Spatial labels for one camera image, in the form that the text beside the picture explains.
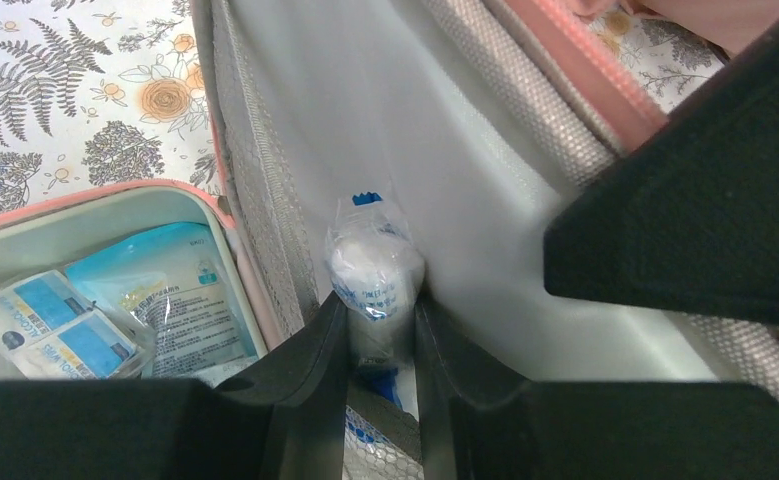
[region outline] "plastic bag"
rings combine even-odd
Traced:
[[[143,376],[174,377],[257,353],[206,225],[173,223],[133,235],[66,269],[110,318],[155,331]]]
[[[351,352],[365,373],[412,361],[414,307],[424,258],[413,246],[400,210],[377,194],[340,202],[327,235],[333,289],[348,306]]]
[[[132,377],[149,359],[56,270],[0,289],[0,353],[29,378]]]

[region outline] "blue plastic package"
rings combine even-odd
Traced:
[[[181,376],[256,359],[206,225],[173,223],[133,235],[65,274],[110,318],[156,332],[154,359],[143,376]]]

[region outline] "pink zipper trim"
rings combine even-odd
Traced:
[[[557,0],[504,0],[578,92],[633,151],[668,118],[630,72]]]

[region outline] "floral tablecloth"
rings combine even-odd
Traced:
[[[670,110],[720,68],[672,24],[589,25]],[[0,0],[0,213],[166,177],[220,194],[189,0]]]

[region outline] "label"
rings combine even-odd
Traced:
[[[55,270],[3,288],[0,352],[31,345],[91,309],[91,303]]]
[[[198,277],[200,286],[163,288],[132,309],[157,332],[154,377],[184,375],[244,356],[223,285],[215,273]]]
[[[29,378],[109,378],[136,353],[102,313],[86,313],[10,358]]]

